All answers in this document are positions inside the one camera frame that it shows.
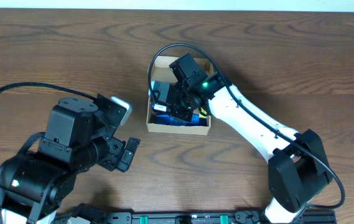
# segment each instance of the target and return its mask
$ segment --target wooden table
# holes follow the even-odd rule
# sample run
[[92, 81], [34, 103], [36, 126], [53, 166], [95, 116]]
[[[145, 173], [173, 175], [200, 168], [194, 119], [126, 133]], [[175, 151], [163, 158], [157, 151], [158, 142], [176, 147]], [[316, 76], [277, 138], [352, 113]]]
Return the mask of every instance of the wooden table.
[[[0, 9], [0, 86], [46, 82], [115, 95], [134, 108], [116, 132], [142, 139], [130, 170], [96, 166], [80, 174], [60, 211], [81, 202], [135, 212], [268, 205], [266, 162], [222, 121], [213, 119], [208, 136], [147, 132], [147, 67], [173, 42], [207, 51], [276, 120], [317, 132], [347, 191], [339, 223], [354, 223], [354, 14]], [[45, 131], [63, 96], [43, 88], [0, 95], [0, 165], [30, 134]], [[339, 197], [333, 183], [314, 203]]]

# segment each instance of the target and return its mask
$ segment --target wood grain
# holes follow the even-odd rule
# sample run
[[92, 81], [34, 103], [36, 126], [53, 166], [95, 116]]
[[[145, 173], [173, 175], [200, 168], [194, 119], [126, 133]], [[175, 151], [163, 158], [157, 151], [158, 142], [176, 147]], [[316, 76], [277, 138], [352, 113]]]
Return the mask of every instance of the wood grain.
[[[146, 70], [173, 42], [208, 52], [278, 121], [316, 131], [347, 191], [338, 222], [354, 223], [353, 13], [0, 9], [0, 86], [47, 82], [116, 95], [134, 108], [116, 132], [142, 139], [131, 169], [93, 167], [80, 174], [60, 211], [81, 202], [135, 212], [265, 208], [270, 202], [266, 163], [222, 121], [213, 120], [208, 136], [147, 132]], [[63, 96], [43, 88], [0, 95], [0, 165], [31, 133], [45, 130]], [[332, 184], [314, 202], [338, 198]]]

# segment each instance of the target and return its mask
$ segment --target green clip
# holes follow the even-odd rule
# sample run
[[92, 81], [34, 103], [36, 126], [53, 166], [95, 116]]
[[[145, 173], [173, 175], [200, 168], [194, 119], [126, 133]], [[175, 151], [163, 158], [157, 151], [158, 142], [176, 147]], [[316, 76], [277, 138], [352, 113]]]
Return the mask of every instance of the green clip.
[[147, 217], [139, 217], [139, 224], [147, 224]]
[[221, 224], [229, 224], [228, 215], [220, 216]]

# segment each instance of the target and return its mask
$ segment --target white wall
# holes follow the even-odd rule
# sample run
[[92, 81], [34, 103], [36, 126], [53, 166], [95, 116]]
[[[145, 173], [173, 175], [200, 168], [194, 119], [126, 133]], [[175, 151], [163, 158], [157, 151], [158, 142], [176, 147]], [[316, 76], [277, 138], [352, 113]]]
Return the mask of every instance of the white wall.
[[0, 7], [354, 12], [354, 0], [0, 0]]

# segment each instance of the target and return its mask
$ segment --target open box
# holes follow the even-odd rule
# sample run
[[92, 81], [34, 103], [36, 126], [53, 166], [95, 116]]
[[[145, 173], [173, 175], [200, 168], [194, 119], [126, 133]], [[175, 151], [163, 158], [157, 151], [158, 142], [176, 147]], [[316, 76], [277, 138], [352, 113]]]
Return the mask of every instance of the open box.
[[[154, 62], [151, 81], [176, 83], [177, 78], [172, 73], [169, 65], [177, 59], [178, 57], [158, 56]], [[207, 59], [195, 58], [195, 61], [199, 64], [201, 69], [207, 72], [207, 75], [213, 75], [213, 65]], [[207, 116], [206, 119], [206, 126], [171, 126], [156, 124], [156, 114], [152, 110], [150, 98], [147, 102], [146, 126], [149, 132], [207, 135], [212, 125], [211, 116]]]

